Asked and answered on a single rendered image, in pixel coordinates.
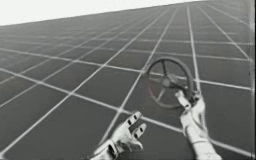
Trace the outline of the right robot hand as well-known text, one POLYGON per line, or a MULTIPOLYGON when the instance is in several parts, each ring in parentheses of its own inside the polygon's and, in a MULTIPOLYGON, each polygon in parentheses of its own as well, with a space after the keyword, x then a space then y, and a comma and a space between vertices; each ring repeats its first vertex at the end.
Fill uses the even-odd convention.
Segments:
POLYGON ((178 91, 175 94, 178 102, 184 108, 183 113, 180 116, 180 121, 183 127, 189 125, 195 126, 197 129, 206 131, 205 126, 205 102, 200 92, 195 92, 192 96, 192 100, 188 100, 182 91, 178 91))

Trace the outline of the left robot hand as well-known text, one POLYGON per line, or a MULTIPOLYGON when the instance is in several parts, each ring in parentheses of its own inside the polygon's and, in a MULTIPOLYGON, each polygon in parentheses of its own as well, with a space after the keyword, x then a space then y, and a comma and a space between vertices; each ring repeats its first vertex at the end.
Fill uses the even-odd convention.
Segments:
POLYGON ((130 130, 141 117, 142 113, 136 111, 114 130, 111 141, 118 153, 141 151, 144 149, 139 138, 144 134, 147 124, 142 123, 134 130, 130 130))

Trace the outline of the dark steering wheel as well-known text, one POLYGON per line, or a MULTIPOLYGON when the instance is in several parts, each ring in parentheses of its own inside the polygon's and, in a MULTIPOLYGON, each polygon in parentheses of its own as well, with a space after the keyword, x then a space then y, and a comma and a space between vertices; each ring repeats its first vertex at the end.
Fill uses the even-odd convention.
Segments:
POLYGON ((159 57, 144 72, 148 94, 159 107, 175 110, 181 107, 176 94, 181 92, 194 101, 194 82, 189 67, 175 57, 159 57))

